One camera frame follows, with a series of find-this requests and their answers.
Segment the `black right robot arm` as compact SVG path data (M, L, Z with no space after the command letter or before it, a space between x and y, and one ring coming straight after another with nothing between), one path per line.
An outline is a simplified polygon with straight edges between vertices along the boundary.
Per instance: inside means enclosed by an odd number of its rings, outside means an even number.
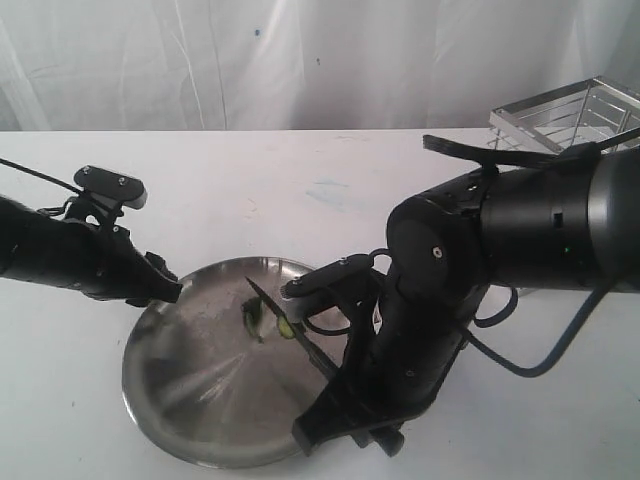
M434 402L460 351L516 308L477 314L488 289L584 290L588 296L547 357L516 365L523 378L549 371L603 297L639 289L639 150L622 137L558 154L492 150L427 135L427 150L473 161L475 170L413 195L386 225L386 273L354 254L287 283L306 317L332 307L349 321L340 367L298 417L305 452L344 436L396 454L402 425Z

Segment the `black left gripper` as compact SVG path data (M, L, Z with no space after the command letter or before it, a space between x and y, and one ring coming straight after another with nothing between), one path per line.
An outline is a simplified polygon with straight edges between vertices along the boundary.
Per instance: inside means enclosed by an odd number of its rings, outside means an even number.
M90 227L65 224L67 253L64 260L64 288L98 300L125 300L146 308L151 299L175 303L181 294L178 277L163 257L146 252L150 265L146 273L142 257L118 226Z

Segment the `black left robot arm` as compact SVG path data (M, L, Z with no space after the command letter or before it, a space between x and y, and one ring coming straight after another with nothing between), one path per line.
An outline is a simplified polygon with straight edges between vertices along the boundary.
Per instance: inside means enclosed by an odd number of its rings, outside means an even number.
M137 307L153 300L174 303L182 290L164 259L151 252L141 254L126 229L56 220L5 197L1 276Z

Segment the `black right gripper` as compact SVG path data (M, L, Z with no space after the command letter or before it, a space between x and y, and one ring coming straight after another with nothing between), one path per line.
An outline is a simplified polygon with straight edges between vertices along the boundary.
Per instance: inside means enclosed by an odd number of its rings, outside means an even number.
M364 420L409 420L433 403L464 340L444 319L385 319L352 325L344 371L320 368L328 381L294 420L297 443L350 436L360 448L402 448L403 422L366 428Z

